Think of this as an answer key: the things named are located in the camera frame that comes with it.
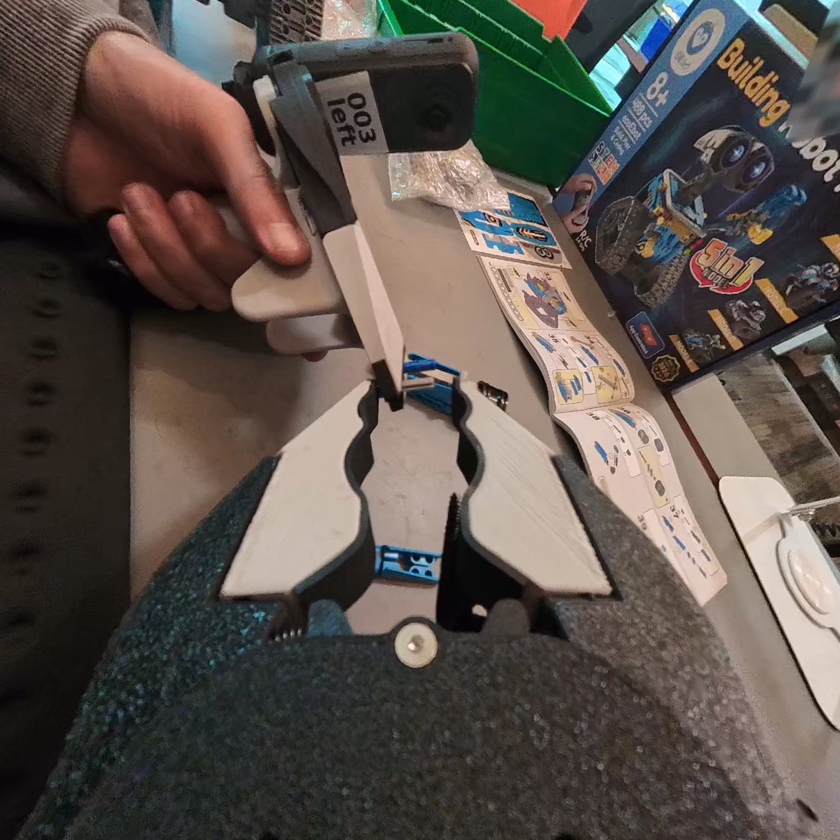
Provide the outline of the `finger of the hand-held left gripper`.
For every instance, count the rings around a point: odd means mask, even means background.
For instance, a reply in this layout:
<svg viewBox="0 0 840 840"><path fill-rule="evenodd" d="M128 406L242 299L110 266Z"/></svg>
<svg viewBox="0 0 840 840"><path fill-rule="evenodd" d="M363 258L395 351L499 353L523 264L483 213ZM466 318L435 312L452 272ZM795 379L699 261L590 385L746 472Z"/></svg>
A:
<svg viewBox="0 0 840 840"><path fill-rule="evenodd" d="M381 397L399 411L404 406L403 331L361 222L325 234L323 246Z"/></svg>

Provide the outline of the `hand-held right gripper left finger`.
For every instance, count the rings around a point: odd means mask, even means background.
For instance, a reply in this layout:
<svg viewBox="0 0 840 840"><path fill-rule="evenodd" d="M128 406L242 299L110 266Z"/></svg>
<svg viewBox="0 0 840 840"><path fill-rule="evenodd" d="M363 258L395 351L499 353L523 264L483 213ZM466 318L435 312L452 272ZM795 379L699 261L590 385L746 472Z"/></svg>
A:
<svg viewBox="0 0 840 840"><path fill-rule="evenodd" d="M372 466L379 396L363 381L286 443L220 586L221 599L295 596L371 557L361 482Z"/></svg>

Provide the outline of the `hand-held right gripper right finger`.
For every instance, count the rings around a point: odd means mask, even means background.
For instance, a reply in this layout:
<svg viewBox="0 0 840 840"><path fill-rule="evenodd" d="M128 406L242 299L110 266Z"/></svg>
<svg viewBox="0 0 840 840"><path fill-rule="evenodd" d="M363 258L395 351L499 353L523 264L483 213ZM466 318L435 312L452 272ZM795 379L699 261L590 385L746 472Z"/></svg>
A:
<svg viewBox="0 0 840 840"><path fill-rule="evenodd" d="M611 595L555 452L468 377L453 385L453 419L466 546L540 595Z"/></svg>

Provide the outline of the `wheel and beam assembly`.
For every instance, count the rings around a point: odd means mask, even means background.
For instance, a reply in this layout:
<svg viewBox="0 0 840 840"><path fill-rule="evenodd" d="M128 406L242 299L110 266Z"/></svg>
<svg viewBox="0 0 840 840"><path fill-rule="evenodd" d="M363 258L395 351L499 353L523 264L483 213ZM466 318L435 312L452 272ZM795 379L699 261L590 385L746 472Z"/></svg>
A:
<svg viewBox="0 0 840 840"><path fill-rule="evenodd" d="M464 417L469 407L468 398L460 392L464 382L474 385L480 394L501 411L508 409L507 392L486 381L476 381L470 374L419 353L407 355L403 364L403 378L407 383L409 397L454 419Z"/></svg>

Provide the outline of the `blue panel brick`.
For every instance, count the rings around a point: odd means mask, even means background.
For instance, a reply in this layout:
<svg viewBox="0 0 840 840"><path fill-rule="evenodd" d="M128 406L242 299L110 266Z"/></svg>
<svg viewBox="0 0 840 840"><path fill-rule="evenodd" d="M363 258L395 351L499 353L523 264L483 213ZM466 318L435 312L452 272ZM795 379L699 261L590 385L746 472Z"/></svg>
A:
<svg viewBox="0 0 840 840"><path fill-rule="evenodd" d="M384 581L436 585L441 555L379 544L375 546L374 576Z"/></svg>

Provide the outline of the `grey desk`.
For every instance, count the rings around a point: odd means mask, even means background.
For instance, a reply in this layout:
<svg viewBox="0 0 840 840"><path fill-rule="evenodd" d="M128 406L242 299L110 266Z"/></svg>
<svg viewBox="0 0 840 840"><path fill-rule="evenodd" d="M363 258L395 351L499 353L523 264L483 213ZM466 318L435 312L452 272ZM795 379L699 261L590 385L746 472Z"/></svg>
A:
<svg viewBox="0 0 840 840"><path fill-rule="evenodd" d="M509 393L509 414L556 452L577 456L553 422L542 376L511 331L455 214L394 203L381 158L343 161L357 213L410 352ZM838 838L838 732L818 710L722 507L720 476L776 472L715 375L662 396L562 224L550 220L572 265L584 313L628 364L633 402L665 432L686 498L728 584L707 614L726 641L773 759ZM318 364L266 350L262 328L231 313L147 311L132 328L132 593L263 457L364 377L364 354ZM440 553L448 500L465 482L452 423L408 401L381 409L375 463L363 488L374 538Z"/></svg>

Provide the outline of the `person's left hand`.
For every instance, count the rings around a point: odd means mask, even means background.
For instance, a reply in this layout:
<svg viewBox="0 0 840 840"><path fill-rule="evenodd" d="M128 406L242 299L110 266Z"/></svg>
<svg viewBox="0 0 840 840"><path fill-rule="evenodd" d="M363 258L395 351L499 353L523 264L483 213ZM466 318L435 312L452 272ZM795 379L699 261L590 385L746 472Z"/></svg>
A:
<svg viewBox="0 0 840 840"><path fill-rule="evenodd" d="M246 112L136 35L110 31L89 50L61 174L76 215L115 211L122 262L173 309L224 311L260 257L310 256Z"/></svg>

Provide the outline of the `clear plastic bag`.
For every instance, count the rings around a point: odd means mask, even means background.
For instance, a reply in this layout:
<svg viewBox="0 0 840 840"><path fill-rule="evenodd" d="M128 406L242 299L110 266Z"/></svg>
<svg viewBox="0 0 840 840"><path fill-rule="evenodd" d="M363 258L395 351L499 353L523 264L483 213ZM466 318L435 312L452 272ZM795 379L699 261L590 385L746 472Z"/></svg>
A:
<svg viewBox="0 0 840 840"><path fill-rule="evenodd" d="M387 157L395 202L423 200L458 212L508 211L508 191L472 141L443 152L391 153Z"/></svg>

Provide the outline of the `green bin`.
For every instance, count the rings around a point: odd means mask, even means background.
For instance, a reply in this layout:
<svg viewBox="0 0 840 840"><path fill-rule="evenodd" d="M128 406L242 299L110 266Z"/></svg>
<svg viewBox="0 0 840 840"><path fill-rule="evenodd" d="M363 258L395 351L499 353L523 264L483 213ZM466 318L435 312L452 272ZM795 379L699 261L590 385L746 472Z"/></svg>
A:
<svg viewBox="0 0 840 840"><path fill-rule="evenodd" d="M472 140L493 167L548 187L573 174L612 117L562 38L509 1L380 1L381 35L468 35L479 57Z"/></svg>

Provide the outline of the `distant toy brick models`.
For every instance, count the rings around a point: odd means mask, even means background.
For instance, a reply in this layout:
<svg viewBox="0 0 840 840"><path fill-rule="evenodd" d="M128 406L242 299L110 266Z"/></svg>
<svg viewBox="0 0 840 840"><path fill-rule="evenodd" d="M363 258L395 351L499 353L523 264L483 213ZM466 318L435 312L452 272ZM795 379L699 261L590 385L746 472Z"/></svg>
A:
<svg viewBox="0 0 840 840"><path fill-rule="evenodd" d="M257 47L320 40L323 1L221 1L226 16L255 31Z"/></svg>

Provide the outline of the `sticker sheet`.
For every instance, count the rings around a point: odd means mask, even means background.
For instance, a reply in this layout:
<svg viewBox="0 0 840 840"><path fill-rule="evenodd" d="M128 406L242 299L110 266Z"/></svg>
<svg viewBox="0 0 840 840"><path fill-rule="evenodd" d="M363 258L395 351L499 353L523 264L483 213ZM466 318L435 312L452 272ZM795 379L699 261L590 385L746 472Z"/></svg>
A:
<svg viewBox="0 0 840 840"><path fill-rule="evenodd" d="M469 248L484 256L571 269L554 231L529 194L507 191L508 210L455 211Z"/></svg>

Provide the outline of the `instruction manual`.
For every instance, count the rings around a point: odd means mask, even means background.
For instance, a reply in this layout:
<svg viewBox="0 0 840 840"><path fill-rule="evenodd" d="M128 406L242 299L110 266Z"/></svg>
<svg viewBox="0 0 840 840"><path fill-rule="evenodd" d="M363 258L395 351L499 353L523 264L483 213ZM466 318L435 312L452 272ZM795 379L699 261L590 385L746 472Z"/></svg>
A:
<svg viewBox="0 0 840 840"><path fill-rule="evenodd" d="M601 492L648 536L703 606L728 582L679 480L665 434L634 404L621 355L585 316L559 268L478 261L500 309L545 381L556 424Z"/></svg>

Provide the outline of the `white stand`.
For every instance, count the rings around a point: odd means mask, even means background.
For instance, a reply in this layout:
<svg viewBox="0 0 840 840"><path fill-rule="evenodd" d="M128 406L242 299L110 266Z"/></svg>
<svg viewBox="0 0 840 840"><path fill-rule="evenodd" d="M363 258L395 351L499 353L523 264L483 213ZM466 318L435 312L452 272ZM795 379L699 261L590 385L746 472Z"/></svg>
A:
<svg viewBox="0 0 840 840"><path fill-rule="evenodd" d="M718 493L765 599L820 712L839 729L838 569L807 512L776 479L724 476Z"/></svg>

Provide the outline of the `robot kit box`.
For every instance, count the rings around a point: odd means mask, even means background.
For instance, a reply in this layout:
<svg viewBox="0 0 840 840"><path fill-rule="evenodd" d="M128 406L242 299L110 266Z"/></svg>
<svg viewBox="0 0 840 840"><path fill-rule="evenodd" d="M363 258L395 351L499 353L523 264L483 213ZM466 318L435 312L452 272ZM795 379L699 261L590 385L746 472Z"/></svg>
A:
<svg viewBox="0 0 840 840"><path fill-rule="evenodd" d="M838 315L838 116L742 2L694 2L553 197L662 392Z"/></svg>

